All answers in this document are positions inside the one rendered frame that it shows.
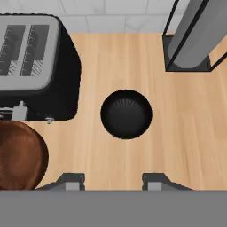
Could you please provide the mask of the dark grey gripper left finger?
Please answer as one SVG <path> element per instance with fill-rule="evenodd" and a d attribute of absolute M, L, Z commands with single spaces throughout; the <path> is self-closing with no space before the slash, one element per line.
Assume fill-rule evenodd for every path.
<path fill-rule="evenodd" d="M 84 191 L 84 173 L 63 173 L 56 182 L 46 184 L 44 190 Z"/>

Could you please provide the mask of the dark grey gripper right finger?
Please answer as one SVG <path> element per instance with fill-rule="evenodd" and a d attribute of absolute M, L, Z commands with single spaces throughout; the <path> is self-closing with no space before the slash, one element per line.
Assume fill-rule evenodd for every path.
<path fill-rule="evenodd" d="M 191 188 L 170 181 L 164 173 L 143 173 L 142 181 L 143 191 L 191 190 Z"/>

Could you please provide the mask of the large brown wooden bowl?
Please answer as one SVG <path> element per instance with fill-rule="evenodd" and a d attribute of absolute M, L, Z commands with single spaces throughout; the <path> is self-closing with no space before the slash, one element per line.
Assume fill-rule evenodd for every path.
<path fill-rule="evenodd" d="M 38 132 L 20 121 L 0 121 L 0 191 L 34 190 L 49 161 Z"/>

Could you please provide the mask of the small black bowl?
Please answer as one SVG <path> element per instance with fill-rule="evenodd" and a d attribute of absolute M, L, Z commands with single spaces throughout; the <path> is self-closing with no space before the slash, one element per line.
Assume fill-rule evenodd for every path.
<path fill-rule="evenodd" d="M 153 110 L 145 96 L 135 90 L 111 93 L 100 108 L 100 119 L 106 131 L 119 139 L 143 135 L 153 119 Z"/>

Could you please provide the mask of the black and silver toaster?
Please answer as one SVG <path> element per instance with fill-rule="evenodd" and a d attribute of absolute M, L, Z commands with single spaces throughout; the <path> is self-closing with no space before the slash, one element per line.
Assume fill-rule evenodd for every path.
<path fill-rule="evenodd" d="M 82 63 L 61 19 L 0 12 L 0 121 L 68 121 Z"/>

